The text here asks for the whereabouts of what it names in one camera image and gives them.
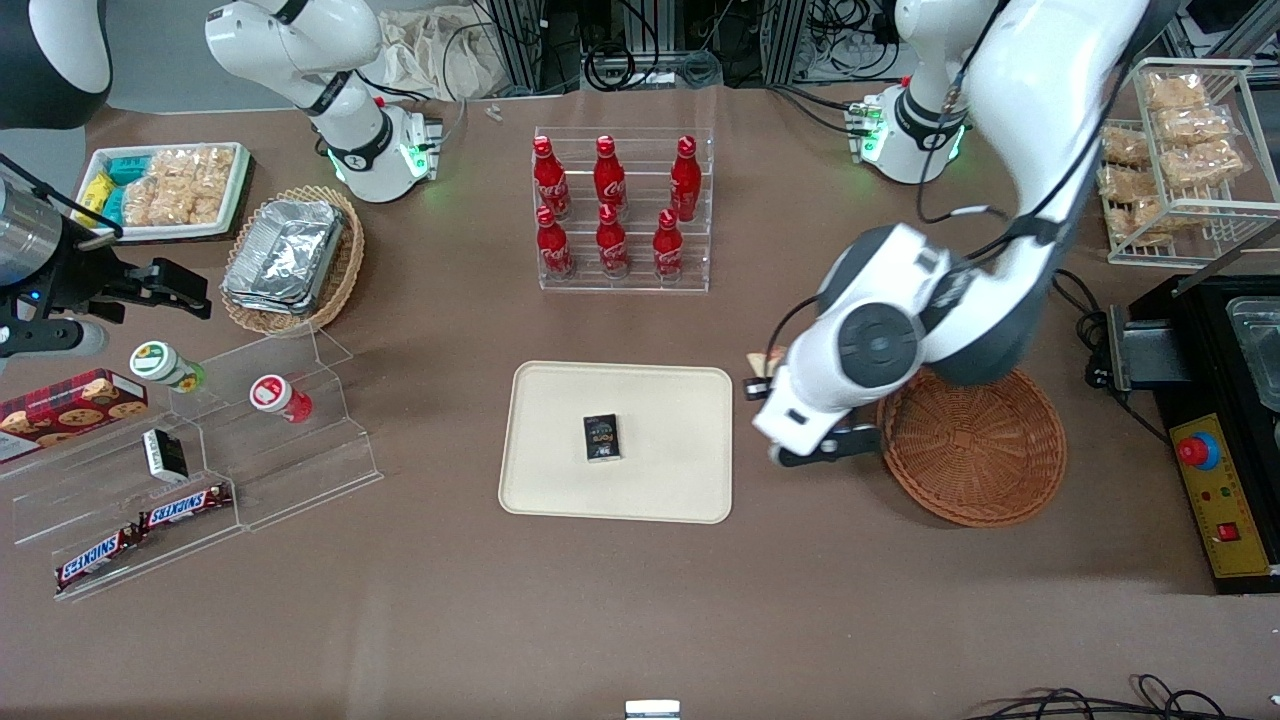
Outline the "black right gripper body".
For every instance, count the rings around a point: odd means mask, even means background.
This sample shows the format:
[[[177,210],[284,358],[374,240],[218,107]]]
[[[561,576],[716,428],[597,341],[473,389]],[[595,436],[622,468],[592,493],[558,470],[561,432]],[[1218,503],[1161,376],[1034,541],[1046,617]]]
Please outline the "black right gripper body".
[[[19,278],[3,272],[3,351],[102,351],[106,329],[95,322],[65,318],[90,314],[104,286],[104,270],[128,264],[111,250],[60,251],[38,270]]]

